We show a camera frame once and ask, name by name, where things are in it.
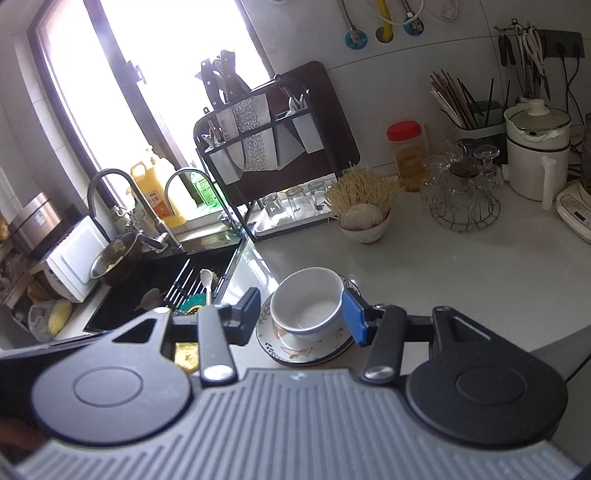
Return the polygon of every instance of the wall tile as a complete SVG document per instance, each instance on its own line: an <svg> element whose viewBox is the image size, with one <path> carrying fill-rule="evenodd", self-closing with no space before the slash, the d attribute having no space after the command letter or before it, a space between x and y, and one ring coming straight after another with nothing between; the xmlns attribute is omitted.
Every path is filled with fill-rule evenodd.
<svg viewBox="0 0 591 480"><path fill-rule="evenodd" d="M0 168L0 206L6 205L15 196L8 178Z"/></svg>
<svg viewBox="0 0 591 480"><path fill-rule="evenodd" d="M591 7L589 0L480 0L491 35L497 35L493 27L508 27L515 17L522 25L530 22L547 30L581 32L591 39Z"/></svg>
<svg viewBox="0 0 591 480"><path fill-rule="evenodd" d="M80 165L80 161L72 148L69 145L64 145L56 151L56 156L80 198L86 198L90 179L82 169L82 165Z"/></svg>
<svg viewBox="0 0 591 480"><path fill-rule="evenodd" d="M25 87L25 82L22 79L16 51L13 47L6 47L6 45L10 46L12 44L11 38L3 37L0 33L0 42L3 43L4 47L0 56L0 65L2 66L0 95L8 121L13 131L15 131L18 129L23 116L30 108L31 99Z"/></svg>
<svg viewBox="0 0 591 480"><path fill-rule="evenodd" d="M479 2L461 2L458 20L442 22L424 12L421 20L425 31L418 37L408 35L402 27L394 27L394 40L382 44L375 38L381 20L365 0L349 0L352 21L368 36L361 50L344 44L347 28L335 0L297 0L287 5L270 5L261 0L244 0L245 8L277 73L318 60L326 69L363 60L376 55L436 42L488 35L488 25ZM410 2L415 8L418 0ZM389 2L391 14L402 21L400 2Z"/></svg>
<svg viewBox="0 0 591 480"><path fill-rule="evenodd" d="M26 59L32 57L31 46L29 39L27 38L27 32L20 32L12 36L14 43L14 50L17 52L17 60Z"/></svg>
<svg viewBox="0 0 591 480"><path fill-rule="evenodd" d="M39 185L34 179L31 179L17 190L17 198L21 204L26 205L40 193Z"/></svg>
<svg viewBox="0 0 591 480"><path fill-rule="evenodd" d="M10 223L14 220L17 213L21 210L22 206L16 197L13 197L11 201L0 207L0 213L4 219Z"/></svg>
<svg viewBox="0 0 591 480"><path fill-rule="evenodd" d="M460 77L477 100L488 98L490 81L494 77L498 85L494 99L502 102L499 71L490 38L403 50L329 72L366 165L373 167L394 160L385 134L391 124L406 119L425 124L444 118L439 104L429 93L429 74L439 69L449 72L453 78Z"/></svg>
<svg viewBox="0 0 591 480"><path fill-rule="evenodd" d="M38 170L53 153L53 148L47 140L46 132L33 106L29 107L17 129L17 140L22 154L33 171Z"/></svg>
<svg viewBox="0 0 591 480"><path fill-rule="evenodd" d="M25 87L31 99L31 103L35 103L47 95L45 89L41 84L39 73L32 57L25 57L18 61L18 66L21 69L22 79L25 82Z"/></svg>
<svg viewBox="0 0 591 480"><path fill-rule="evenodd" d="M33 178L16 140L0 145L0 168L15 192Z"/></svg>
<svg viewBox="0 0 591 480"><path fill-rule="evenodd" d="M4 112L4 107L0 102L0 144L3 144L10 140L14 140L14 133L12 131L10 123L8 122L8 117Z"/></svg>
<svg viewBox="0 0 591 480"><path fill-rule="evenodd" d="M33 107L52 149L55 151L63 147L67 143L66 136L57 121L49 100L39 100L33 104Z"/></svg>

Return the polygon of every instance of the red lid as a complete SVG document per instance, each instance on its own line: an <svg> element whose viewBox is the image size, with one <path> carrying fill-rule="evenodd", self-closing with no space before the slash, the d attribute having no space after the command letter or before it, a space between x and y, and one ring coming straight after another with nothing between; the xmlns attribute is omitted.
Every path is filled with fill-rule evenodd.
<svg viewBox="0 0 591 480"><path fill-rule="evenodd" d="M386 135L391 142L403 142L404 140L418 137L422 131L421 125L418 122L406 120L405 122L390 125L388 130L386 130Z"/></svg>

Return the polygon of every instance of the blue gripper pad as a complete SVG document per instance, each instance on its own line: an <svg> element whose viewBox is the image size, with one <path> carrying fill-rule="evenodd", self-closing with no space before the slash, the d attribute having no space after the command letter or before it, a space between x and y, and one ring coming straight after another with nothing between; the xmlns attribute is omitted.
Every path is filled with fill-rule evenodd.
<svg viewBox="0 0 591 480"><path fill-rule="evenodd" d="M343 290L342 299L343 317L353 339L359 345L367 345L370 341L367 324L369 305L352 288Z"/></svg>

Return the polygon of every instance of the black sink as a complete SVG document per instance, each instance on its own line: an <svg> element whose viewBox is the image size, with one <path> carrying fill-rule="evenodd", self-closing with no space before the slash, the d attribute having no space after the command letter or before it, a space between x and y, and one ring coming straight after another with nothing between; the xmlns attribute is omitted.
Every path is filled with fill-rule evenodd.
<svg viewBox="0 0 591 480"><path fill-rule="evenodd" d="M225 281L233 273L243 242L198 253L179 253L154 260L143 260L129 280L111 287L109 293L85 327L87 332L103 332L120 327L145 312L138 308L151 288L165 292L162 305L173 309L196 293L203 291L199 281L202 268L214 271L219 280L214 285L214 298L223 294Z"/></svg>

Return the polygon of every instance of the ceramic plate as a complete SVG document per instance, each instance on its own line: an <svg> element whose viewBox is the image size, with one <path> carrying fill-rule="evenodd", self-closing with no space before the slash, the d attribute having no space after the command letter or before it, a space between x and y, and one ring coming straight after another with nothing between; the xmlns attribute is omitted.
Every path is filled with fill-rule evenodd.
<svg viewBox="0 0 591 480"><path fill-rule="evenodd" d="M361 292L348 278L339 275L345 288L354 288L359 295ZM256 323L256 337L261 347L269 356L288 367L311 367L339 356L353 344L353 337L349 334L345 320L339 320L340 325L335 334L320 342L308 342L286 332L273 321L271 317L271 296L267 298L261 308L261 315Z"/></svg>

